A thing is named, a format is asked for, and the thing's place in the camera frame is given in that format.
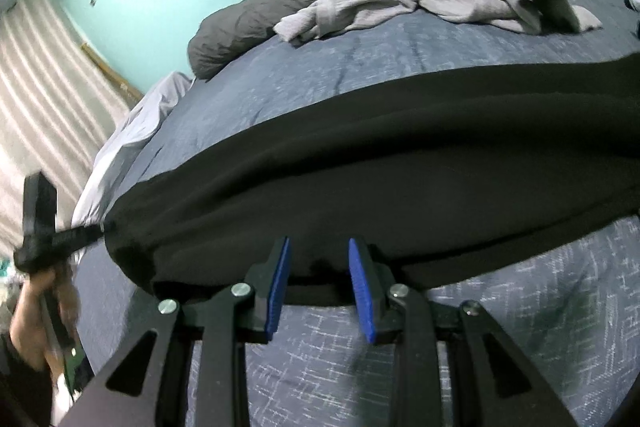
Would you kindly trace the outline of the person's left hand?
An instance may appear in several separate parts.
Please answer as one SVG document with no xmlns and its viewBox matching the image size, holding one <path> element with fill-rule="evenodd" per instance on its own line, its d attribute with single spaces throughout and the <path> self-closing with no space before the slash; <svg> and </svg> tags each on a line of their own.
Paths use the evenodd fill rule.
<svg viewBox="0 0 640 427">
<path fill-rule="evenodd" d="M 60 357 L 54 354 L 47 333 L 44 295 L 52 294 L 58 303 L 58 316 L 68 335 L 76 339 L 79 319 L 79 296 L 72 282 L 68 265 L 57 265 L 46 271 L 29 275 L 25 280 L 13 313 L 9 337 L 17 354 L 32 369 L 43 372 L 49 362 Z"/>
</svg>

